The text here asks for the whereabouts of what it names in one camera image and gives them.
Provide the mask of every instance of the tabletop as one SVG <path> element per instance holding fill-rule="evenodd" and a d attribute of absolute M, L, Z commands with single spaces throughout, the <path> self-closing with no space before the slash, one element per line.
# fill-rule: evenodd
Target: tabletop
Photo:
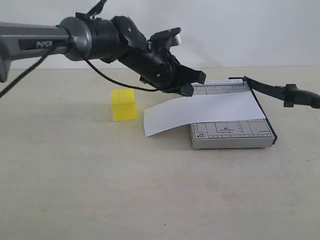
<path fill-rule="evenodd" d="M 320 66 L 203 71 L 320 93 Z M 144 109 L 175 95 L 135 91 L 138 119 L 113 122 L 117 88 L 92 70 L 36 70 L 0 100 L 0 239 L 319 238 L 319 109 L 257 93 L 275 145 L 194 150 L 188 126 L 145 137 Z"/>

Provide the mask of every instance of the white backdrop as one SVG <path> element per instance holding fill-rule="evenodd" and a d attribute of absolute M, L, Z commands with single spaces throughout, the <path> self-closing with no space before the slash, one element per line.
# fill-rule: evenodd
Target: white backdrop
<path fill-rule="evenodd" d="M 3 0 L 0 22 L 56 25 L 98 0 Z M 319 0 L 108 0 L 102 18 L 132 18 L 149 38 L 181 27 L 182 44 L 172 48 L 191 67 L 320 65 Z M 19 60 L 25 68 L 35 59 Z M 118 62 L 100 68 L 125 68 Z M 41 68 L 87 68 L 51 56 Z"/>

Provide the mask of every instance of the sheet of paper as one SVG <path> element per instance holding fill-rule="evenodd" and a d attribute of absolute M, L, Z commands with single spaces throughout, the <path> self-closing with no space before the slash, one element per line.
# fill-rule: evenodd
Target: sheet of paper
<path fill-rule="evenodd" d="M 252 93 L 246 91 L 175 98 L 146 109 L 143 125 L 149 137 L 188 124 L 265 118 Z"/>

